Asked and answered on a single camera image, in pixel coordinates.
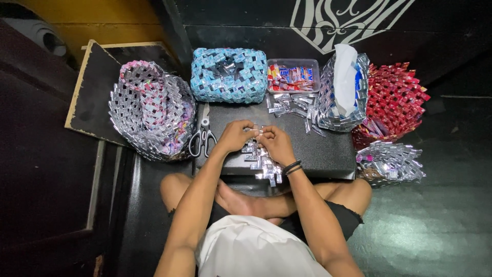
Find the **black shorts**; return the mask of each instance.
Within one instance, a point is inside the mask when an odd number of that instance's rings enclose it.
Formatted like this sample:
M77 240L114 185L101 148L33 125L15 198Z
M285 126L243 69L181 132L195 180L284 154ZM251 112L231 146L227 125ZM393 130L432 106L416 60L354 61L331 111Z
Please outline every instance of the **black shorts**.
M335 216L338 219L338 223L340 224L341 230L343 232L343 236L345 237L345 240L348 240L350 236L355 231L355 228L359 226L359 224L363 224L361 216L350 210L347 209L344 205L340 204L335 204L330 201L326 201L326 204L330 207L332 212L335 214ZM172 217L174 216L174 209L169 213L169 217L172 220ZM214 201L214 204L212 205L212 212L210 213L210 220L207 225L207 229L217 222L218 220L222 219L223 217L230 215L228 211L226 211L222 206L220 206L217 202ZM299 218L299 213L296 211L295 213L291 214L290 216L286 217L285 220L279 225L280 228L289 231L296 237L298 237L300 240L304 241L307 244L306 236L304 235L303 228L301 226L301 220Z

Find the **bracelet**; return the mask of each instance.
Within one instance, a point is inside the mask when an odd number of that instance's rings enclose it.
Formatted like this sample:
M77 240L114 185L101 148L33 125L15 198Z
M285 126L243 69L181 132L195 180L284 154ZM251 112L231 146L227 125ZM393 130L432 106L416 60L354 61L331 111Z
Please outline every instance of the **bracelet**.
M301 160L296 161L296 162L294 162L294 163L292 163L292 164L290 164L290 165L286 166L286 167L282 170L282 174L285 174L287 171L289 171L289 170L293 169L295 166L298 166L298 165L300 165L300 164L301 164Z
M291 173L293 173L294 171L299 170L299 169L301 169L301 168L303 168L303 166L299 165L299 167L298 167L298 168L293 169L293 170L291 170L291 171L287 172L285 175L286 175L286 176L289 176L289 174L291 174Z

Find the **hand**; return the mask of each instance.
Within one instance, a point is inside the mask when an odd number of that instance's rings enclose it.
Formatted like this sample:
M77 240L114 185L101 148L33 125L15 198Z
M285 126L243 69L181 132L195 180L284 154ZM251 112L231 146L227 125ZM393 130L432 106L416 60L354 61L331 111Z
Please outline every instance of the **hand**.
M217 145L214 147L218 147L222 149L227 154L230 152L240 150L248 139L254 138L259 134L258 131L251 130L245 132L243 128L250 127L253 128L253 122L250 120L235 120L233 122L227 123L225 126L224 132L220 136L220 139L217 142Z
M267 126L262 129L263 135L257 136L256 141L260 147L266 147L270 157L286 167L294 162L294 150L289 135L277 126Z

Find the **white shirt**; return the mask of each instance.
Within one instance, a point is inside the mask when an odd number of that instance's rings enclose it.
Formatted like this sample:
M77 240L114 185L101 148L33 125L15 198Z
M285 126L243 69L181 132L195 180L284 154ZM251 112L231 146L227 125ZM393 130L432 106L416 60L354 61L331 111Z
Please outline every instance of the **white shirt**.
M195 258L199 277L331 277L303 241L255 216L228 215L212 224Z

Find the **black floor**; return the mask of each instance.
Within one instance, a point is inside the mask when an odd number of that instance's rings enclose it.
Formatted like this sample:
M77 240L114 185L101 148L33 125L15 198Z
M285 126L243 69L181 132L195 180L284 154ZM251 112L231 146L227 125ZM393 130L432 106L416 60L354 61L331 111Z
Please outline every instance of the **black floor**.
M423 150L420 184L383 187L348 241L367 277L492 276L491 99L444 99L446 111L426 115L401 142ZM159 181L191 172L190 163L142 160L131 188L117 276L152 276L170 221ZM235 182L247 194L268 195L267 185Z

